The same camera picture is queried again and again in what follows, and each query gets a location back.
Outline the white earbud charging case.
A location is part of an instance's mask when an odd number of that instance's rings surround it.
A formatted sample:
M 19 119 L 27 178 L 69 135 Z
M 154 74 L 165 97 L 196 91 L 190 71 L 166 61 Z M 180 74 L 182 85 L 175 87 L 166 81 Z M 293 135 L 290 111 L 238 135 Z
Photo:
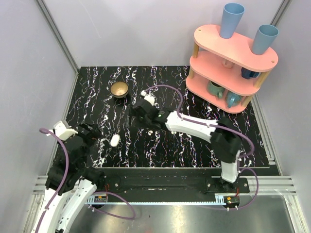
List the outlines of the white earbud charging case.
M 111 137 L 110 145 L 116 147 L 120 142 L 121 137 L 118 134 L 115 134 Z

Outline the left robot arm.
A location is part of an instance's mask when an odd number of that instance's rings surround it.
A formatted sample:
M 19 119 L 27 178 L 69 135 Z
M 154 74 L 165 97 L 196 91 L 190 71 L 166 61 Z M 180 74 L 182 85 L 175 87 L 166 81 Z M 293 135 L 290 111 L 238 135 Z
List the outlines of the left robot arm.
M 62 120 L 51 130 L 39 131 L 53 136 L 62 152 L 55 156 L 48 172 L 44 200 L 32 232 L 68 233 L 87 199 L 104 189 L 104 172 L 86 167 L 90 149 L 102 133 L 96 123 L 72 128 Z

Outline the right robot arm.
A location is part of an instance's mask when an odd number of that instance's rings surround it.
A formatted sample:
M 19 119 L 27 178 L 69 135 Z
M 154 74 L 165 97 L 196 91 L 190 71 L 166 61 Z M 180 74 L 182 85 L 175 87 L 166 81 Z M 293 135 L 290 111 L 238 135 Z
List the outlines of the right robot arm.
M 147 100 L 140 99 L 131 106 L 128 123 L 137 128 L 186 133 L 207 141 L 221 162 L 221 177 L 215 182 L 215 187 L 228 193 L 238 187 L 238 156 L 242 139 L 233 133 L 227 119 L 217 121 L 178 115 L 177 111 L 159 110 Z

